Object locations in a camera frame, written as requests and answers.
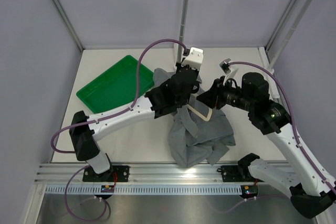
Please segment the grey button-up shirt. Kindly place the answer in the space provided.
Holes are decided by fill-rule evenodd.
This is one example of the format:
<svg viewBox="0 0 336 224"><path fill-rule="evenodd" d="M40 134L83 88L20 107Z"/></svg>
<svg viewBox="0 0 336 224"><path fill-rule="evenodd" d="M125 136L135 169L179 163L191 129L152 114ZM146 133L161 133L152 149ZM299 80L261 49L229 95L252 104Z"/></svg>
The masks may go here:
<svg viewBox="0 0 336 224"><path fill-rule="evenodd" d="M234 130L222 110L213 110L204 121L187 106L172 112L173 124L167 142L172 158L181 168L190 168L202 161L216 164L235 146Z"/></svg>

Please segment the aluminium frame post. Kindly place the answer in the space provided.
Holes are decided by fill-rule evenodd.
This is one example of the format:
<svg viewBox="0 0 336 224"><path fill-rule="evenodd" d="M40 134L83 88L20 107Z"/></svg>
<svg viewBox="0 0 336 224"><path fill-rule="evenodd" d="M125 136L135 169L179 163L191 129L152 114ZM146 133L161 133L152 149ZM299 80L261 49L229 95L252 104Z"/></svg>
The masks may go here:
<svg viewBox="0 0 336 224"><path fill-rule="evenodd" d="M52 4L54 5L59 17L61 18L63 24L65 25L65 28L68 30L68 33L74 43L76 44L79 51L82 53L85 50L85 46L81 42L77 32L75 31L72 22L70 21L66 10L64 9L62 3L60 0L51 0Z"/></svg>
<svg viewBox="0 0 336 224"><path fill-rule="evenodd" d="M289 20L291 13L293 12L295 5L297 4L298 0L289 0L285 9L283 10L280 19L278 20L266 46L265 52L266 54L269 53L270 49L272 48L274 42L278 39L282 29L284 28L285 24Z"/></svg>

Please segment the aluminium frame post right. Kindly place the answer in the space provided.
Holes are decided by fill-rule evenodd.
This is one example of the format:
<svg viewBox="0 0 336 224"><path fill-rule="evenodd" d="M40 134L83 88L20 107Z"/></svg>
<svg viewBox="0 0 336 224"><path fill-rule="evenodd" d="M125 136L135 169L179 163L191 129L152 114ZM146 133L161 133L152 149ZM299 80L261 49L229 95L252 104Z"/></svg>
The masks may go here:
<svg viewBox="0 0 336 224"><path fill-rule="evenodd" d="M274 42L278 39L282 29L284 28L285 24L289 20L291 13L293 12L295 5L297 4L298 0L289 0L285 9L283 10L280 19L278 20L266 46L265 52L266 54L269 53L270 49L272 48Z"/></svg>

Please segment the cream hanger with metal hook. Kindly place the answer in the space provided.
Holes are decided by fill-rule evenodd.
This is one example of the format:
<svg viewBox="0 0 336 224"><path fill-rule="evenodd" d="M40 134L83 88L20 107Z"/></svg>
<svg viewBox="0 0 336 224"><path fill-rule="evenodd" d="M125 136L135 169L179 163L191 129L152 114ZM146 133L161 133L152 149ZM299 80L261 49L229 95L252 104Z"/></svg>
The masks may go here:
<svg viewBox="0 0 336 224"><path fill-rule="evenodd" d="M189 103L186 105L187 109L189 111L191 111L192 113L194 113L196 116L198 116L201 120L208 122L210 121L212 114L213 114L213 109L209 108L208 106L204 105L203 103L201 103L200 101L197 100L197 96L198 94L191 94L191 98L195 99L195 102L198 102L199 104L202 104L202 106L204 106L205 108L207 108L207 114L203 114L200 111L198 111L197 109L195 109L193 106L191 106Z"/></svg>

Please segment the aluminium mounting rail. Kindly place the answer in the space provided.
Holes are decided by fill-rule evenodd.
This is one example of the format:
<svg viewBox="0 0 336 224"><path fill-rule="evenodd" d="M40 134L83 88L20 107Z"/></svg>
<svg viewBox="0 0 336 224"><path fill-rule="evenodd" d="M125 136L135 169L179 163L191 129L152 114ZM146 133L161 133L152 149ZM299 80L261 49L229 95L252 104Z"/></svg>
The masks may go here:
<svg viewBox="0 0 336 224"><path fill-rule="evenodd" d="M220 184L223 182L221 166L231 163L218 163L214 166L201 163L184 169L173 163L124 163L129 166L129 184ZM35 184L65 184L85 163L40 164L34 179Z"/></svg>

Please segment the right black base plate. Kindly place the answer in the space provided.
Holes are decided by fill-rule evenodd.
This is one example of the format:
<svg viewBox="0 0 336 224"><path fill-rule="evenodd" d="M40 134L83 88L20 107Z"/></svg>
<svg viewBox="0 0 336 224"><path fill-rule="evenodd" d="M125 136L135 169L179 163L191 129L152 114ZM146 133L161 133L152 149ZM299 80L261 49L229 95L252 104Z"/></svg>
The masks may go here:
<svg viewBox="0 0 336 224"><path fill-rule="evenodd" d="M239 165L222 165L216 171L221 174L223 182L263 182L252 177L247 167Z"/></svg>

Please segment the metal clothes rack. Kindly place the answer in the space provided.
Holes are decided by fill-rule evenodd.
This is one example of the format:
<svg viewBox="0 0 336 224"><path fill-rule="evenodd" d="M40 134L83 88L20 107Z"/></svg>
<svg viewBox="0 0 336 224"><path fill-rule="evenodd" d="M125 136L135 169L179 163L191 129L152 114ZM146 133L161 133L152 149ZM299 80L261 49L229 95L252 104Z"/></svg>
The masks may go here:
<svg viewBox="0 0 336 224"><path fill-rule="evenodd" d="M222 74L219 62L225 58L261 62L260 51L265 48L288 1L188 0L184 42L205 50L201 71L204 89ZM269 58L279 49L304 2L298 0L270 49ZM311 59L322 42L319 21L326 11L324 2L312 0L275 64L275 75L292 100L306 96L311 85L319 81Z"/></svg>

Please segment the green plastic tray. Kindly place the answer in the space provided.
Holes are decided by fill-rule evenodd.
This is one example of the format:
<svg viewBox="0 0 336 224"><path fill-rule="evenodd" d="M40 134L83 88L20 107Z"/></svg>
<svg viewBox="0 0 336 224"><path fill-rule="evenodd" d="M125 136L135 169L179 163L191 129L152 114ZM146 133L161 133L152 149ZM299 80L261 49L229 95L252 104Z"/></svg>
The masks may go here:
<svg viewBox="0 0 336 224"><path fill-rule="evenodd" d="M76 96L92 113L102 113L133 102L138 61L127 55L93 79Z"/></svg>

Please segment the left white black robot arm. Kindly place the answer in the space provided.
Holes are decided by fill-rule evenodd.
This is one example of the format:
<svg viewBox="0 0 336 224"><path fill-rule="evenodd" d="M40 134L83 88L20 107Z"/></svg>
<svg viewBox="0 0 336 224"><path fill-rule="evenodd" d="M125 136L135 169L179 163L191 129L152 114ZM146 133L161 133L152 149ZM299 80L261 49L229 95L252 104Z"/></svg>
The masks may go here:
<svg viewBox="0 0 336 224"><path fill-rule="evenodd" d="M135 104L129 103L101 114L76 112L69 130L76 159L86 162L100 181L108 181L113 174L112 165L97 142L131 124L166 116L187 105L190 96L199 90L199 71L190 65L179 65L175 74L139 97Z"/></svg>

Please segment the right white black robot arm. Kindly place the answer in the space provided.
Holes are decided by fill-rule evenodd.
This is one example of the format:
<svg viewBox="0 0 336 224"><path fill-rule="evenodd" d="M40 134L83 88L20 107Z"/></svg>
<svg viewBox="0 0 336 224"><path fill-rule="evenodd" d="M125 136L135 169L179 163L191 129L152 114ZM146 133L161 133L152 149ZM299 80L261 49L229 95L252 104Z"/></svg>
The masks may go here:
<svg viewBox="0 0 336 224"><path fill-rule="evenodd" d="M269 84L257 72L243 75L239 87L232 78L215 79L197 101L211 109L230 105L247 111L252 125L275 144L295 172L290 175L250 153L238 161L242 180L261 180L286 195L302 216L312 219L335 202L335 178L306 149L286 109L269 98Z"/></svg>

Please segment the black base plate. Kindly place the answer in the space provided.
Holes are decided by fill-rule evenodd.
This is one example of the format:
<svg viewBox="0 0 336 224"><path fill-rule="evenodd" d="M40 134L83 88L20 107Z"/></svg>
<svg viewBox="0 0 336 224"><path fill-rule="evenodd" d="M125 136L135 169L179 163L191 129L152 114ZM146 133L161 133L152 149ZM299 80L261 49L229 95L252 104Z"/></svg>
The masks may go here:
<svg viewBox="0 0 336 224"><path fill-rule="evenodd" d="M222 165L216 171L221 174L223 182L263 182L252 177L247 167L239 165Z"/></svg>
<svg viewBox="0 0 336 224"><path fill-rule="evenodd" d="M97 174L94 172L93 168L89 166L84 170L82 181L92 183L114 183L114 179L116 179L116 182L126 183L129 180L129 170L130 167L126 165L113 165L110 170Z"/></svg>

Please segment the aluminium frame post left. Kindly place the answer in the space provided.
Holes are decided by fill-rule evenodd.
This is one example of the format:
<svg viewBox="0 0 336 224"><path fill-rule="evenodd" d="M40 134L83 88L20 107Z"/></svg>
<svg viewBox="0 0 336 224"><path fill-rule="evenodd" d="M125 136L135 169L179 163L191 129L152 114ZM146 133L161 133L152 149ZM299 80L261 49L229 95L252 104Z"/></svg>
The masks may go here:
<svg viewBox="0 0 336 224"><path fill-rule="evenodd" d="M68 30L68 33L74 43L76 44L79 51L82 53L85 50L85 46L81 42L77 32L75 31L72 22L70 21L66 10L64 9L62 3L60 0L51 0L52 4L54 5L59 17L61 18L63 24L65 25L65 28Z"/></svg>

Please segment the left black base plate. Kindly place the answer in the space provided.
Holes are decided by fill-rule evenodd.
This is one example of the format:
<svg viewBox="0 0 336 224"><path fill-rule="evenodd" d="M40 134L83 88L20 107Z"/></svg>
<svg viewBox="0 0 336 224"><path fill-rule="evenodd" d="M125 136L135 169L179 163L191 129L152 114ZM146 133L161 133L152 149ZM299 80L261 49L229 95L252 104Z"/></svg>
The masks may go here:
<svg viewBox="0 0 336 224"><path fill-rule="evenodd" d="M116 179L116 182L126 183L129 180L129 170L130 167L126 165L113 165L110 170L97 174L94 172L93 168L89 166L84 170L82 181L92 183L114 183L114 179Z"/></svg>

